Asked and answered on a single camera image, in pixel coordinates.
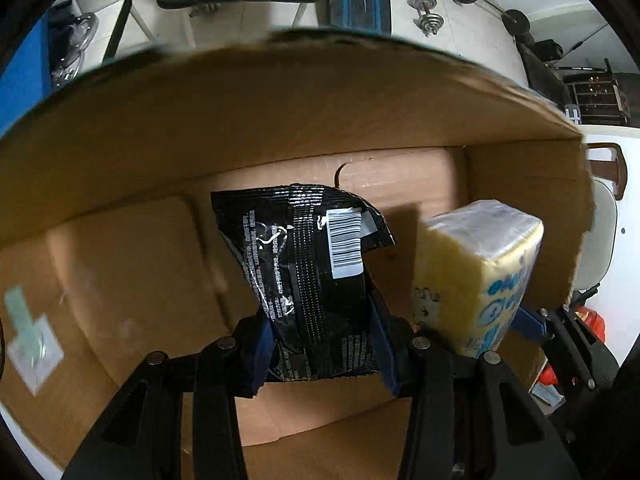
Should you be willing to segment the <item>yellow sponge pack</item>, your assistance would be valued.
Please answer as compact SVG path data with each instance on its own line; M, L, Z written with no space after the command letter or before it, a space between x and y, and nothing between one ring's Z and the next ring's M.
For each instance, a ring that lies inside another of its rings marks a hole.
M544 222L498 200L423 219L416 232L413 318L468 358L499 347L526 293Z

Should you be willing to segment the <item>black snack packet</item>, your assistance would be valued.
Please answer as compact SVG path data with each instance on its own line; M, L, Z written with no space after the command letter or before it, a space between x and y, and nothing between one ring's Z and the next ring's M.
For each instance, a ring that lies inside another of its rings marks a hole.
M376 373L373 300L363 256L395 243L363 198L320 184L216 191L218 232L269 322L268 378L277 382Z

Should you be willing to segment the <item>brown cardboard box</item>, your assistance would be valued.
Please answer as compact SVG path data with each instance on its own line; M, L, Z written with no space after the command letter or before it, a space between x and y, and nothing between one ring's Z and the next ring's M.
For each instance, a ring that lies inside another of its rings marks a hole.
M253 312L209 193L295 182L385 214L397 246L368 263L402 318L420 218L482 198L541 218L525 301L555 308L594 211L574 125L506 77L405 41L295 29L86 73L1 141L1 284L24 289L65 354L37 393L8 366L1 401L55 465L145 353L198 350Z

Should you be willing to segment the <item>chrome dumbbell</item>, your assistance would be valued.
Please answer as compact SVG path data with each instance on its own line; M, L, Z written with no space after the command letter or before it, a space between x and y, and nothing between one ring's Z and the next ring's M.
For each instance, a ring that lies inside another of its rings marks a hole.
M444 18L434 12L437 0L408 0L408 5L418 14L418 17L413 20L416 27L425 36L436 36L445 23Z

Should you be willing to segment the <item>blue folded mat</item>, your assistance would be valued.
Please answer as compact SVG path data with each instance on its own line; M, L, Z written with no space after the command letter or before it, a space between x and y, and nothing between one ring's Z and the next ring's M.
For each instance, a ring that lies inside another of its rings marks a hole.
M35 24L9 62L1 76L0 91L0 131L4 136L52 91L47 13Z

